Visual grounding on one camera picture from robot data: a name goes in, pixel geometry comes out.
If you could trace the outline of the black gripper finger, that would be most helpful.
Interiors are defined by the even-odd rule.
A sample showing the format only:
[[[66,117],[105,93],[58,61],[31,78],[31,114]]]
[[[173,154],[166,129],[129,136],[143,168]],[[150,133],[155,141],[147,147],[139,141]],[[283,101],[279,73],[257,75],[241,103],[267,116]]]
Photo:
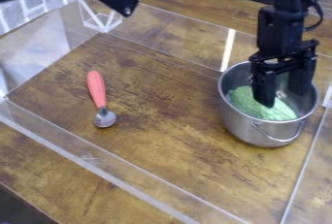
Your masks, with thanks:
[[[312,77],[316,68],[316,57],[303,58],[289,71],[288,89],[304,96],[312,87]]]
[[[255,100],[265,107],[272,108],[276,96],[275,71],[252,72],[252,89]]]

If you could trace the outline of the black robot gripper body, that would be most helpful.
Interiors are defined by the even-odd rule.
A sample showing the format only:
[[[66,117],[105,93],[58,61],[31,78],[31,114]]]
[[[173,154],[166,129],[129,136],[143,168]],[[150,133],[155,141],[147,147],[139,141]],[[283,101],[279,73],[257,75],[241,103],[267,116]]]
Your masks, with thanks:
[[[315,57],[316,39],[303,40],[307,13],[281,11],[273,6],[259,11],[257,48],[249,57],[253,71],[289,72],[299,61]]]

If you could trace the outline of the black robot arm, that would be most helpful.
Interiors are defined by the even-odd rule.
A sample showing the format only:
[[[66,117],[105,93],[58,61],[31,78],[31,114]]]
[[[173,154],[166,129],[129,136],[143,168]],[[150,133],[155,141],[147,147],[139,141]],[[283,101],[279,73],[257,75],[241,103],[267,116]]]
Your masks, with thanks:
[[[123,16],[130,16],[141,0],[99,0]],[[275,105],[276,76],[287,73],[288,90],[299,96],[309,92],[316,65],[319,40],[304,40],[315,29],[305,26],[309,8],[319,0],[271,0],[259,11],[257,48],[249,57],[255,100],[265,107]]]

